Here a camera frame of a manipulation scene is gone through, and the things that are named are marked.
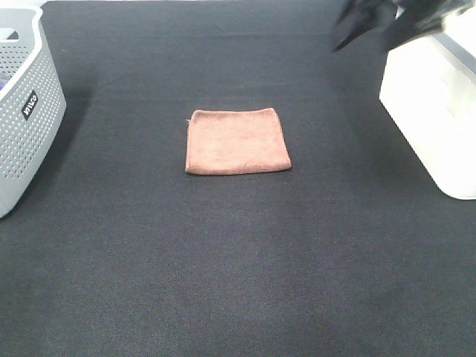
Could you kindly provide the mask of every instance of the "gray basket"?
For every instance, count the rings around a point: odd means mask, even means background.
[[[0,7],[0,28],[18,39],[0,39],[0,217],[30,184],[60,126],[66,102],[43,33],[39,7]]]

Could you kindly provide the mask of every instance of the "table surface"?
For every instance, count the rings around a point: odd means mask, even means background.
[[[53,2],[68,108],[0,221],[2,356],[471,356],[476,202],[443,195],[336,1]],[[184,172],[194,109],[280,115],[293,168]]]

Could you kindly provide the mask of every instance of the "folded towel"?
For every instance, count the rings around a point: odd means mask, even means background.
[[[193,113],[188,126],[187,173],[235,175],[290,168],[280,119],[273,108]]]

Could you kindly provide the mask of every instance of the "white plastic container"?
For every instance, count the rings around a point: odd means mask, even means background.
[[[0,28],[18,39],[0,39],[0,217],[18,202],[60,126],[66,102],[39,7],[0,7]]]
[[[388,55],[380,99],[437,186],[476,199],[476,76],[432,36]]]

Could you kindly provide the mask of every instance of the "black object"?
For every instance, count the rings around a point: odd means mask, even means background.
[[[347,0],[332,29],[334,51],[341,50],[355,38],[378,25],[378,7],[385,0]],[[443,19],[450,13],[462,13],[474,0],[396,0],[387,2],[402,8],[401,15],[382,32],[382,47],[389,51],[403,43],[443,29]]]

